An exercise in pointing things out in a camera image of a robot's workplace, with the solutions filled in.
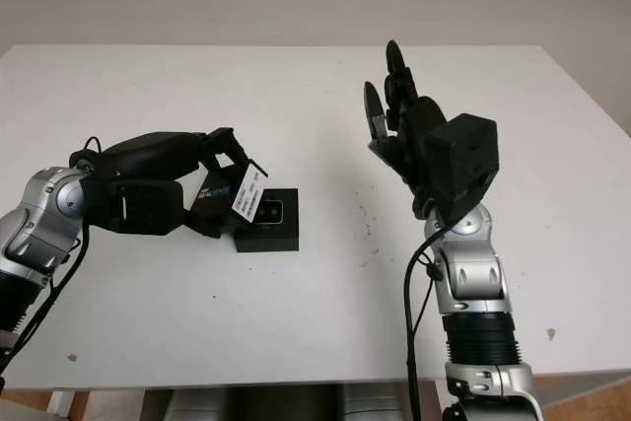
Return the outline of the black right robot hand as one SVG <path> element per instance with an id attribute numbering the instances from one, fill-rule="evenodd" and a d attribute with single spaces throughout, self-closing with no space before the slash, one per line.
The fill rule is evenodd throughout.
<path id="1" fill-rule="evenodd" d="M 418 94 L 412 72 L 394 40 L 386 46 L 386 67 L 386 105 L 382 105 L 372 83 L 364 84 L 364 105 L 371 134 L 369 149 L 410 188 L 413 214 L 424 220 L 434 205 L 425 138 L 430 131 L 445 124 L 446 119 L 434 100 Z"/>

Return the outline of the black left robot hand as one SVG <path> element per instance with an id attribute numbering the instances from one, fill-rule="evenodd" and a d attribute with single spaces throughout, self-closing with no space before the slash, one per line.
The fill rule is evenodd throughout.
<path id="1" fill-rule="evenodd" d="M 185 225 L 206 237 L 221 237 L 226 218 L 194 216 L 183 205 L 178 180 L 198 170 L 218 170 L 227 155 L 244 165 L 247 154 L 231 127 L 211 133 L 152 132 L 114 145 L 98 154 L 94 183 L 100 190 L 88 219 L 118 234 L 164 236 Z"/>

